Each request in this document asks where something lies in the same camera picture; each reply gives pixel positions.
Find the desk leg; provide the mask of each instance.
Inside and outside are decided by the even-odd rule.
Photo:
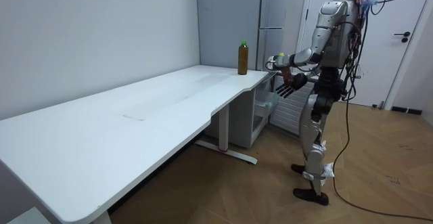
[[[196,144],[241,160],[245,160],[251,164],[257,164],[257,159],[234,152],[233,150],[229,150],[229,104],[219,111],[219,146],[202,140],[197,140]]]
[[[96,220],[92,222],[92,224],[111,224],[110,216],[108,212],[102,213]]]

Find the brown liquid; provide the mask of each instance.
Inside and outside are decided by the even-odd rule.
[[[237,73],[239,75],[245,75],[248,69],[248,46],[239,46],[239,57],[237,65]]]

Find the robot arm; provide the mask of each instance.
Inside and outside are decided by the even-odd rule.
[[[334,0],[323,4],[316,29],[313,33],[312,43],[306,48],[292,55],[274,55],[269,58],[266,67],[269,70],[282,70],[287,67],[299,67],[317,64],[321,61],[322,53],[332,39],[334,29],[341,22],[346,21],[349,10],[349,1]]]

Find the black shoe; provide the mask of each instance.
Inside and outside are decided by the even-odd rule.
[[[299,173],[302,175],[302,173],[305,171],[305,166],[301,166],[301,165],[297,165],[297,164],[292,164],[290,166],[290,168],[295,172],[295,173]]]
[[[293,194],[301,200],[315,202],[323,206],[327,206],[329,204],[329,198],[325,193],[322,193],[320,196],[318,196],[316,191],[313,189],[293,189]]]

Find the white wall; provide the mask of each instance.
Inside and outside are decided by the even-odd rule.
[[[288,0],[287,2],[286,25],[284,26],[283,52],[291,54],[296,51],[298,35],[304,7],[304,0]]]
[[[0,120],[200,62],[196,0],[0,0],[0,14]],[[34,205],[0,169],[0,223]]]
[[[430,88],[427,94],[428,99],[424,106],[422,116],[433,126],[433,87]]]
[[[392,86],[386,109],[391,106],[423,110],[433,87],[433,0],[427,0],[405,59]]]

